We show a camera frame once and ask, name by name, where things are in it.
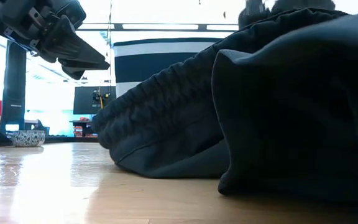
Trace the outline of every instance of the white bowl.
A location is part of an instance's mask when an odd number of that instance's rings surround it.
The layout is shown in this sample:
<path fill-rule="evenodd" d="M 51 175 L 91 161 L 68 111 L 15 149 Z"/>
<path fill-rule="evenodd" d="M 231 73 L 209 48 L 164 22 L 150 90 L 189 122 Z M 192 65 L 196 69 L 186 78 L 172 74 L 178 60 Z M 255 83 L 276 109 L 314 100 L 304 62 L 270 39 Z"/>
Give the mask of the white bowl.
<path fill-rule="evenodd" d="M 45 131 L 15 131 L 12 143 L 16 147 L 39 147 L 45 142 Z"/>

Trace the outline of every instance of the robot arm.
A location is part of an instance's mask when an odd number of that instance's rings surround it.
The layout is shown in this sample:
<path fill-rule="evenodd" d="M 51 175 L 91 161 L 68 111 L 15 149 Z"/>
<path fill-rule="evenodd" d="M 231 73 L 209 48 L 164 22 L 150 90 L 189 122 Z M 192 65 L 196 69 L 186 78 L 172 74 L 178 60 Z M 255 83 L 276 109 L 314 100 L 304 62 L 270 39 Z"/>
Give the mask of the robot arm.
<path fill-rule="evenodd" d="M 0 0 L 0 35 L 50 63 L 58 61 L 75 80 L 85 70 L 110 67 L 75 34 L 85 18 L 77 0 Z"/>

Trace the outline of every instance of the light fixture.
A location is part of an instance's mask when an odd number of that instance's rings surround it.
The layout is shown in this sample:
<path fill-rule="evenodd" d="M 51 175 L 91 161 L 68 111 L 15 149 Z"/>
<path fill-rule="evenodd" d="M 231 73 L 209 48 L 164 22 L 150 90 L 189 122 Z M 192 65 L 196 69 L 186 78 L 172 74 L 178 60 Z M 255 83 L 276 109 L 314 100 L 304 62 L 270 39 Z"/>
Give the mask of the light fixture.
<path fill-rule="evenodd" d="M 114 24 L 82 24 L 79 30 L 89 29 L 89 30 L 108 30 L 108 29 L 115 29 Z"/>
<path fill-rule="evenodd" d="M 196 30 L 196 24 L 123 24 L 124 29 Z"/>
<path fill-rule="evenodd" d="M 208 30 L 239 30 L 238 25 L 207 25 Z"/>

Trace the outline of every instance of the black pole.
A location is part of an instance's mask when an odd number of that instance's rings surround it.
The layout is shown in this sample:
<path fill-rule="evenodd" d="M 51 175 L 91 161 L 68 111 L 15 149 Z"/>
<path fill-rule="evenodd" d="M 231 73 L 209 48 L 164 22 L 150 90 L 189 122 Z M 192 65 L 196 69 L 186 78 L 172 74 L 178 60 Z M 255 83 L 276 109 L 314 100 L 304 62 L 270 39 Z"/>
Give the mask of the black pole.
<path fill-rule="evenodd" d="M 7 124 L 18 124 L 24 130 L 26 54 L 22 47 L 8 40 L 0 125 L 3 134 Z"/>

